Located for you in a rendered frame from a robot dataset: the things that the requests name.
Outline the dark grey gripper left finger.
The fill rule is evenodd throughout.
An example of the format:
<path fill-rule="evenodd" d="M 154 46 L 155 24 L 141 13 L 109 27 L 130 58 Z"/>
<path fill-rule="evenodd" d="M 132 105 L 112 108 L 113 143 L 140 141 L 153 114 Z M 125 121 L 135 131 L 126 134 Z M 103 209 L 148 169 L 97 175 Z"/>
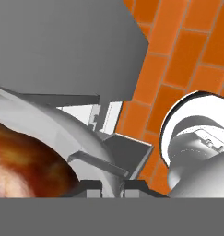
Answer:
<path fill-rule="evenodd" d="M 99 180 L 81 180 L 78 186 L 65 194 L 66 197 L 102 198 L 102 183 Z"/>

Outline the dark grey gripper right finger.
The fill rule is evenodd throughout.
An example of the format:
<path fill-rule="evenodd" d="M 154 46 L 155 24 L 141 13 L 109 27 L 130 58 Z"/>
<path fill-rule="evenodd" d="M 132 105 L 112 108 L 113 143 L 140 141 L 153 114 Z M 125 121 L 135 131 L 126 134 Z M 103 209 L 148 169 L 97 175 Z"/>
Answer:
<path fill-rule="evenodd" d="M 148 188 L 144 180 L 128 180 L 124 183 L 124 198 L 166 198 L 166 195 L 163 195 L 159 192 L 151 190 Z"/>

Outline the grey meat container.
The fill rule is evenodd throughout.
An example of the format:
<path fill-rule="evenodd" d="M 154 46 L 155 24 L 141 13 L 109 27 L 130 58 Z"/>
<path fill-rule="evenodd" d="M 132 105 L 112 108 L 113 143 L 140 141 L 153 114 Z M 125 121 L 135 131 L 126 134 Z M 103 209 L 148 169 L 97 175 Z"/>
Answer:
<path fill-rule="evenodd" d="M 104 197 L 120 197 L 124 181 L 137 178 L 153 149 L 126 136 L 98 136 L 74 116 L 2 88 L 0 123 L 54 149 L 78 179 L 101 181 Z"/>

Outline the white and black round thing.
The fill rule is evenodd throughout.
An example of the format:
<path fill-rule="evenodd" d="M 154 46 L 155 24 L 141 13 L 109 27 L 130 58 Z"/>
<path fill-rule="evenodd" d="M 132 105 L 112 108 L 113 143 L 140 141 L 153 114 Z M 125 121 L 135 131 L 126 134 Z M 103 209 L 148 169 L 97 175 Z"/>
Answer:
<path fill-rule="evenodd" d="M 170 198 L 224 198 L 224 97 L 194 91 L 165 116 L 159 151 Z"/>

